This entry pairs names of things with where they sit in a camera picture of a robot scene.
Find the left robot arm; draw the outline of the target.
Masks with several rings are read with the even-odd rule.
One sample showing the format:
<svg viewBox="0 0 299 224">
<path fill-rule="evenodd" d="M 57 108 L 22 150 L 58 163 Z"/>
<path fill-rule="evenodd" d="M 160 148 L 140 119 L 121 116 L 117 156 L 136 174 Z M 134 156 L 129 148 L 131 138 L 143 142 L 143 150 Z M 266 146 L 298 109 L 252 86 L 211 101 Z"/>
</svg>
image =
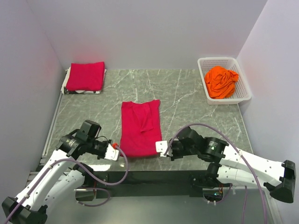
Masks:
<svg viewBox="0 0 299 224">
<path fill-rule="evenodd" d="M 104 159 L 113 149 L 110 140 L 97 140 L 100 130 L 100 124 L 85 120 L 79 129 L 63 136 L 30 184 L 17 196 L 3 201 L 5 223 L 44 224 L 51 207 L 67 193 L 75 189 L 95 190 L 95 182 L 107 184 L 95 176 L 90 166 L 77 161 L 85 153 Z"/>
</svg>

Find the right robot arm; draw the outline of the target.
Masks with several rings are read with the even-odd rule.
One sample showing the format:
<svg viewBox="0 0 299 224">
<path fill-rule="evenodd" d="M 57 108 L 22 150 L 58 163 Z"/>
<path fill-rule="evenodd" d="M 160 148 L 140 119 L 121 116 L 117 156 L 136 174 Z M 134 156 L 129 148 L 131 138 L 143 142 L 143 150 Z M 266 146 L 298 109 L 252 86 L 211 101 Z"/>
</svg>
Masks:
<svg viewBox="0 0 299 224">
<path fill-rule="evenodd" d="M 243 151 L 216 137 L 203 137 L 190 127 L 177 132 L 168 143 L 160 143 L 161 155 L 172 160 L 195 155 L 209 163 L 205 181 L 211 188 L 233 184 L 267 190 L 271 197 L 293 203 L 296 165 L 290 160 L 272 161 Z"/>
</svg>

